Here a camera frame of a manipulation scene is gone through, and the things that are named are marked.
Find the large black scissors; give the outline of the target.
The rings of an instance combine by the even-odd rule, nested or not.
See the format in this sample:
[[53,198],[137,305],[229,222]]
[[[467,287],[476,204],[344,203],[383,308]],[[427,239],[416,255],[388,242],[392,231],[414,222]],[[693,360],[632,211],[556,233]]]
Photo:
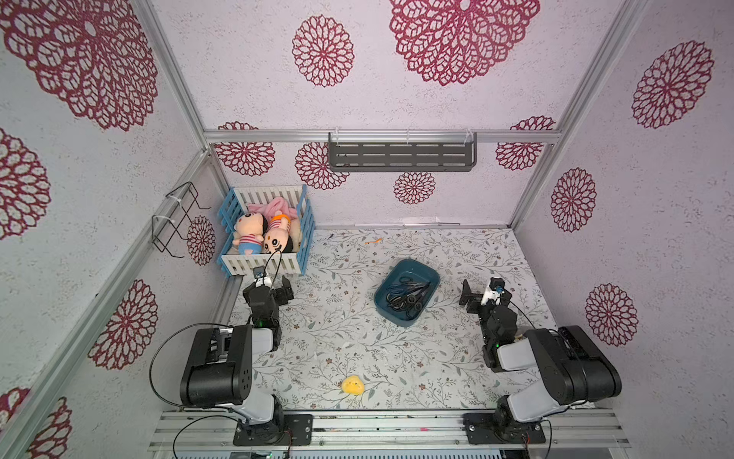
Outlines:
[[396,284],[387,290],[387,304],[395,312],[418,311],[422,308],[422,300],[430,287],[430,282],[408,281]]

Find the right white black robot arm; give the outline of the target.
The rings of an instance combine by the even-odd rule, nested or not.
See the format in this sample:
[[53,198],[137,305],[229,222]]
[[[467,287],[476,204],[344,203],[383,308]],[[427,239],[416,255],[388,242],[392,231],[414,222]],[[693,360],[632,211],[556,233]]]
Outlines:
[[459,304],[480,319],[482,355],[492,372],[536,369],[540,375],[530,386],[498,399],[493,413],[464,415],[470,444],[545,442],[544,419],[621,394],[617,369],[580,327],[533,326],[519,335],[512,293],[501,277],[491,278],[482,294],[472,292],[465,280]]

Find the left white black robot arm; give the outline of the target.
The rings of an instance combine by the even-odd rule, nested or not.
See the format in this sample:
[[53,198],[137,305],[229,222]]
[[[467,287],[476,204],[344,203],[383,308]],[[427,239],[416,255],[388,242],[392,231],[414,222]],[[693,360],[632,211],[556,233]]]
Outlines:
[[287,431],[283,407],[277,397],[255,387],[253,363],[279,348],[280,308],[294,299],[294,291],[286,277],[275,287],[265,270],[257,268],[243,298],[250,306],[246,324],[211,325],[195,333],[180,398],[184,407],[223,407],[237,420],[246,440],[274,443]]

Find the teal plastic storage box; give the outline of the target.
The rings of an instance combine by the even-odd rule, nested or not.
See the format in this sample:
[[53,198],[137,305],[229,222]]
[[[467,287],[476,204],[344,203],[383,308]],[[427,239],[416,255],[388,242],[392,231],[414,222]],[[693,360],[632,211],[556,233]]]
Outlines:
[[421,262],[406,258],[387,275],[374,294],[378,313],[400,327],[413,325],[441,282],[439,273]]

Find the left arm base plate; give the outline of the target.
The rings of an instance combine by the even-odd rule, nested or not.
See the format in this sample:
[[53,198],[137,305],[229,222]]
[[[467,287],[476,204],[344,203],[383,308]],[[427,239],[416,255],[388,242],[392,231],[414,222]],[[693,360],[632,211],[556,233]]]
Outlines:
[[309,446],[313,435],[313,415],[276,415],[273,420],[258,425],[242,425],[233,437],[235,447],[303,447]]

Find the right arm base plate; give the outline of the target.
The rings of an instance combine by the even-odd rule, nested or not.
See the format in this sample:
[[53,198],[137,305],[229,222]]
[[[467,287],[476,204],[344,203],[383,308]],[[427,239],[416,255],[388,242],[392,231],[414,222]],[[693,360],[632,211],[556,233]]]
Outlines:
[[464,431],[470,445],[542,445],[546,436],[539,423],[520,423],[504,412],[466,413]]

